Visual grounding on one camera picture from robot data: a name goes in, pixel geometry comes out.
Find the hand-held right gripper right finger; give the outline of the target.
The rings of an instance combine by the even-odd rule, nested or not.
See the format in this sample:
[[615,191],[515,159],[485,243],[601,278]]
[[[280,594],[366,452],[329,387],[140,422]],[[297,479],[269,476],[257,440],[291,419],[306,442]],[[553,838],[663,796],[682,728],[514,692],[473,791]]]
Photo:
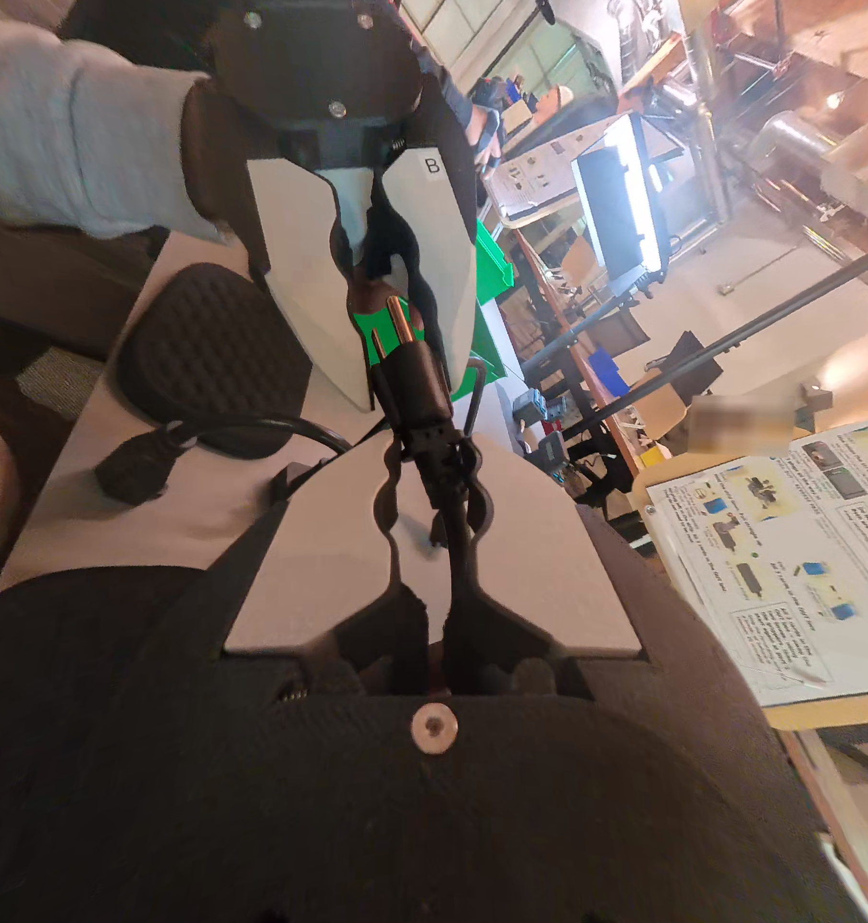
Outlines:
[[579,507],[530,461],[488,436],[472,441],[486,494],[474,538],[481,590],[573,654],[636,656],[640,641]]

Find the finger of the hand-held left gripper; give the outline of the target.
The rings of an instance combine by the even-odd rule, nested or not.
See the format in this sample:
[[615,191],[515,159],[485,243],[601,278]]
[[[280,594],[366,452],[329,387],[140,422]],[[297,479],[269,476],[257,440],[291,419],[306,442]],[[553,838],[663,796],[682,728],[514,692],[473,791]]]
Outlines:
[[474,335],[475,246],[435,148],[411,149],[371,190],[366,272],[380,278],[398,257],[405,293],[423,318],[428,345],[443,364],[451,393],[462,384]]
[[366,346],[333,256],[334,187],[284,159],[250,160],[248,176],[269,269],[264,280],[312,363],[360,412],[373,398]]

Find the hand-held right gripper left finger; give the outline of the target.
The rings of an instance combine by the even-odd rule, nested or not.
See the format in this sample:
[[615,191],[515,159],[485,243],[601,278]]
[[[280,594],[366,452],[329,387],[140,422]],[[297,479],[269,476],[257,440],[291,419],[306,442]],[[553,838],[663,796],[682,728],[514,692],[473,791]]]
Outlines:
[[330,462],[290,498],[226,638],[226,652],[304,652],[401,582],[392,525],[378,499],[394,495],[377,433]]

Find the person's left forearm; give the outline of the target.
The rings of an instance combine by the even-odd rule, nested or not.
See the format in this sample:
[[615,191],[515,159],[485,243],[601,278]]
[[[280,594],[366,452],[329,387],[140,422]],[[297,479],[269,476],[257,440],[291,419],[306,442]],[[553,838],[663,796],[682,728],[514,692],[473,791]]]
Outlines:
[[192,204],[182,158],[186,100],[207,81],[0,18],[0,220],[221,242]]

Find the green plastic bin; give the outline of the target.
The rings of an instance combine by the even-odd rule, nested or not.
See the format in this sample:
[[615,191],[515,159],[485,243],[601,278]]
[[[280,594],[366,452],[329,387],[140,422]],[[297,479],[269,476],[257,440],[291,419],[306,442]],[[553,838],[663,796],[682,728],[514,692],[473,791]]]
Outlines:
[[[505,377],[506,372],[482,308],[513,287],[514,269],[482,223],[477,224],[475,246],[476,306],[470,357],[484,363],[485,381],[489,384]],[[381,359],[375,348],[375,333],[385,353],[392,352],[399,345],[392,318],[385,308],[373,314],[357,315],[356,321],[364,337],[371,366]]]

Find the long wooden table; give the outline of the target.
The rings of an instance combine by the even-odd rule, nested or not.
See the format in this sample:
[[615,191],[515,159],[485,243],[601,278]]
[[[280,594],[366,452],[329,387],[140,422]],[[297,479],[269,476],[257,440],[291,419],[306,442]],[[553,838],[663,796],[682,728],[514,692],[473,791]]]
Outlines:
[[[514,244],[521,249],[523,259],[526,260],[527,265],[534,274],[541,296],[553,312],[553,316],[559,325],[559,336],[565,338],[570,334],[571,330],[571,325],[565,317],[566,299],[555,286],[554,276],[533,250],[522,231],[517,229],[512,231],[511,234]],[[612,397],[590,366],[588,362],[589,352],[585,349],[584,344],[576,337],[572,345],[567,345],[564,342],[563,346],[564,349],[560,352],[563,357],[562,372],[567,380],[572,379],[570,393],[578,406],[585,403],[590,405],[594,412],[606,409],[608,403],[612,401]],[[620,455],[623,456],[625,465],[629,468],[632,477],[636,477],[641,473],[645,469],[645,464],[641,458],[642,446],[633,430],[629,429],[626,422],[620,419],[620,415],[614,414],[600,421],[598,425],[605,427],[617,444]]]

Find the black light panel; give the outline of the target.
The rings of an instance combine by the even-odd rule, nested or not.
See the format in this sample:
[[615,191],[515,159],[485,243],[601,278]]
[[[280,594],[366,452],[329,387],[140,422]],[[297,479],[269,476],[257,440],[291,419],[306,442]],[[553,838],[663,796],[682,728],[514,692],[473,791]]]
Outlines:
[[646,291],[668,274],[670,234],[650,166],[635,112],[617,116],[571,164],[597,264],[617,296]]

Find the blue plastic bin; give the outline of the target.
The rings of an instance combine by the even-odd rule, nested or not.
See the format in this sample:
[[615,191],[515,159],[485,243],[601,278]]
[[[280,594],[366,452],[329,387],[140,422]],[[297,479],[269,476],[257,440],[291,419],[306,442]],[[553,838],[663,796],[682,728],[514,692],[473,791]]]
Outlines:
[[630,385],[623,380],[615,359],[602,347],[597,347],[588,356],[587,362],[597,380],[613,398],[621,398],[630,391]]

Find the wooden instruction board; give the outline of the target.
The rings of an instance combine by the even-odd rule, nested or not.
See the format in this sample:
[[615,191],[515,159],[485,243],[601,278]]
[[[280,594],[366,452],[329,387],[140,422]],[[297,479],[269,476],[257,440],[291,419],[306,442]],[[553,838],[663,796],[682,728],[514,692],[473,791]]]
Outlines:
[[634,482],[659,557],[778,730],[868,724],[868,420]]

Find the black tripod pole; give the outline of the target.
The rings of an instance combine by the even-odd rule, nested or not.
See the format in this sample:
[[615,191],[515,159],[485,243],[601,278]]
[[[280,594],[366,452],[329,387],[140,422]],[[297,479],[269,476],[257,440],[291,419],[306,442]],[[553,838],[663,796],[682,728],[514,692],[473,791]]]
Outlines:
[[[645,384],[633,387],[625,395],[614,399],[612,403],[605,405],[603,408],[585,417],[584,422],[587,426],[600,424],[602,421],[610,419],[616,413],[627,407],[636,406],[640,399],[653,395],[683,375],[689,374],[703,364],[714,360],[717,356],[739,347],[742,342],[749,340],[755,334],[770,328],[780,320],[791,316],[803,307],[813,304],[846,283],[855,281],[867,273],[868,252],[861,255],[858,259],[844,264],[841,268],[832,272],[832,274],[820,279],[818,283],[814,283],[807,289],[786,299],[781,304],[754,317],[740,328],[732,330],[709,346],[702,347],[696,352],[688,355],[682,359],[681,362],[673,364],[666,371],[655,375]],[[625,302],[626,298],[624,295],[612,297],[597,308],[596,311],[588,314],[580,323],[562,332],[555,340],[552,340],[542,350],[535,353],[521,365],[521,374],[523,378],[532,384],[541,381],[543,379],[543,373],[548,371],[551,365],[555,364],[556,357],[563,352],[568,352],[577,344],[581,333],[586,332],[587,329],[598,320],[610,314],[615,309],[625,306]]]

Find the silver air duct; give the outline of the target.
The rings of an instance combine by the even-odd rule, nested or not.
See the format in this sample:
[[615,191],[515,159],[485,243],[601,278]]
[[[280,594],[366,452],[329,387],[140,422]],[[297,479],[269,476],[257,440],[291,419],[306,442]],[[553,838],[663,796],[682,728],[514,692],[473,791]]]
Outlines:
[[766,164],[783,155],[820,172],[826,157],[836,150],[842,138],[823,132],[796,112],[783,111],[764,123],[747,147],[750,165],[764,171]]

